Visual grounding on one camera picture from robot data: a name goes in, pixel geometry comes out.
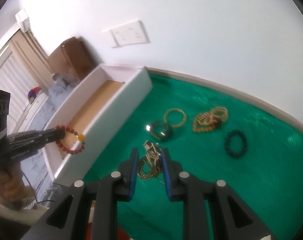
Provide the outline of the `person's left hand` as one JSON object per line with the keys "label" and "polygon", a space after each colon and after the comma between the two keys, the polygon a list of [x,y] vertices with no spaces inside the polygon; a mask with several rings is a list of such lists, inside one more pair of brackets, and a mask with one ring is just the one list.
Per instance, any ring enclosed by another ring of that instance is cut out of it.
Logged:
{"label": "person's left hand", "polygon": [[11,207],[24,197],[25,185],[21,165],[16,163],[7,172],[0,171],[0,204]]}

